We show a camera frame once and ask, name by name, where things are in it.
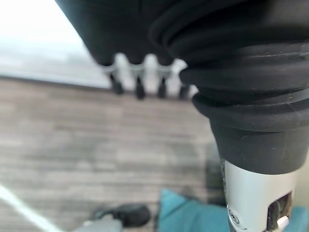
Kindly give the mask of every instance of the black fabric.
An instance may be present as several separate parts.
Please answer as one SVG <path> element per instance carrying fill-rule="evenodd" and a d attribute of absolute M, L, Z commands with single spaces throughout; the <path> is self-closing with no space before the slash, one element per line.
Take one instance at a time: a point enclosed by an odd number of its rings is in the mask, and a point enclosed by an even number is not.
<path fill-rule="evenodd" d="M 193 102 L 216 125 L 227 161 L 264 174 L 303 164 L 309 142 L 309 0 L 57 2 L 100 64 L 110 63 L 116 52 L 132 63 L 149 52 L 162 63 L 186 61 L 181 80 L 198 87 Z M 276 152 L 271 143 L 263 146 L 268 137 Z"/>
<path fill-rule="evenodd" d="M 116 53 L 125 53 L 133 64 L 140 64 L 148 53 L 157 55 L 162 65 L 173 58 L 147 38 L 140 17 L 140 0 L 56 0 L 81 36 L 90 54 L 102 65 L 111 65 Z"/>

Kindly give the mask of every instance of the wooden floor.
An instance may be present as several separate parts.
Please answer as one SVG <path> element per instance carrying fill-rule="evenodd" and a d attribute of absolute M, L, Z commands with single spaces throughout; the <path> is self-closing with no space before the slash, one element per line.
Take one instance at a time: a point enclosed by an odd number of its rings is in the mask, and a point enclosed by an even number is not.
<path fill-rule="evenodd" d="M 104 204 L 155 214 L 162 188 L 222 199 L 213 141 L 190 102 L 0 80 L 0 185 L 64 231 Z M 0 218 L 0 232 L 41 231 L 1 199 Z"/>

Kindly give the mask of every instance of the teal fabric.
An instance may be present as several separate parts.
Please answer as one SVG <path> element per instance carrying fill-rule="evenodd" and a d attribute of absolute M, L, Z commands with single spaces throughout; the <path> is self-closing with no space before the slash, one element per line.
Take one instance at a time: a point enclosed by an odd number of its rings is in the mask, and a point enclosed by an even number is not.
<path fill-rule="evenodd" d="M 306 232 L 308 219 L 306 208 L 295 207 L 284 232 Z M 227 210 L 164 189 L 161 192 L 159 232 L 229 232 Z"/>

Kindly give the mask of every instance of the teal cushion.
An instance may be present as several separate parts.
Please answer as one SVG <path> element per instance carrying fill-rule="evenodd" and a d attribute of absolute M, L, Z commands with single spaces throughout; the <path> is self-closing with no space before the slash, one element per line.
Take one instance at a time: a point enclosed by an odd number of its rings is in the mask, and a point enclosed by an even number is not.
<path fill-rule="evenodd" d="M 306 232 L 308 211 L 293 209 L 290 224 L 284 232 Z M 227 210 L 224 207 L 202 204 L 170 190 L 161 192 L 159 232 L 228 232 Z"/>

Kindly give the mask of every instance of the screw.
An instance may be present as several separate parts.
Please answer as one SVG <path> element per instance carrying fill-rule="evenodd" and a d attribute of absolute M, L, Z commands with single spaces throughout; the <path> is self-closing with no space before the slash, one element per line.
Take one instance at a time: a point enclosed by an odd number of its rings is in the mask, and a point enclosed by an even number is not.
<path fill-rule="evenodd" d="M 228 214 L 229 214 L 230 218 L 233 220 L 233 222 L 235 222 L 236 224 L 239 224 L 238 217 L 235 214 L 233 214 L 230 209 L 228 210 Z"/>

